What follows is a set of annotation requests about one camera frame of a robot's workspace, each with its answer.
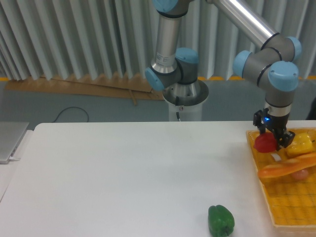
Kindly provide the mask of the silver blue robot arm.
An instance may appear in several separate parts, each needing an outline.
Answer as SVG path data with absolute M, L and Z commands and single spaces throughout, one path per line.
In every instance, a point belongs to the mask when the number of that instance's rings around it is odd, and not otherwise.
M 163 92 L 171 121 L 199 121 L 209 90 L 198 81 L 198 53 L 177 47 L 180 23 L 190 2 L 156 0 L 153 4 L 159 14 L 158 37 L 145 77 L 154 90 Z M 298 86 L 299 70 L 294 61 L 301 54 L 301 43 L 280 35 L 242 0 L 214 0 L 212 4 L 261 48 L 257 53 L 240 52 L 233 72 L 265 92 L 265 105 L 253 116 L 254 126 L 261 134 L 273 134 L 277 150 L 288 147 L 295 137 L 286 125 Z

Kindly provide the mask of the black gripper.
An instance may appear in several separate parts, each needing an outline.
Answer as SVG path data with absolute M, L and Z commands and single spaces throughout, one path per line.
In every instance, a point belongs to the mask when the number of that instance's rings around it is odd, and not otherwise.
M 286 129 L 289 113 L 275 115 L 272 108 L 258 110 L 253 115 L 253 125 L 259 130 L 259 134 L 266 133 L 266 129 L 272 132 L 276 139 L 276 150 L 287 148 L 294 140 L 295 133 Z

